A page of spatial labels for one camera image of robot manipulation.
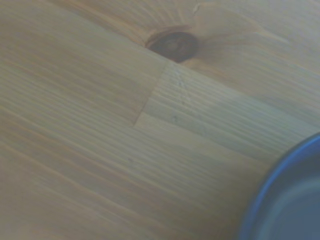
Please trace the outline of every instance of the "wood grain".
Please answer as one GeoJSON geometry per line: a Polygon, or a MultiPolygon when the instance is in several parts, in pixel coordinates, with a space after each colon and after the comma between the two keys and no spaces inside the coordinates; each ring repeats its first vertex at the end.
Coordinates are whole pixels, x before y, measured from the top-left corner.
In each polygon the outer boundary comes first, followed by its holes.
{"type": "Polygon", "coordinates": [[[315,0],[0,3],[1,239],[230,240],[319,130],[315,0]],[[195,59],[143,47],[168,28],[195,59]]]}

